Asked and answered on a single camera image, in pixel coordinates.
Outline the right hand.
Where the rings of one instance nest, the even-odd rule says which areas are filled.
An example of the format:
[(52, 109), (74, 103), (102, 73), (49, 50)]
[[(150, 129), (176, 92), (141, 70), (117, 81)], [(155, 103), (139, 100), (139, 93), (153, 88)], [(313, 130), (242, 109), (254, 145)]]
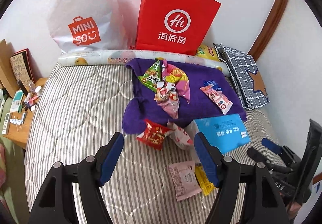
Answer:
[(297, 216), (298, 211), (302, 208), (302, 205), (298, 204), (297, 202), (291, 202), (287, 205), (286, 208), (287, 208), (289, 220), (291, 221)]

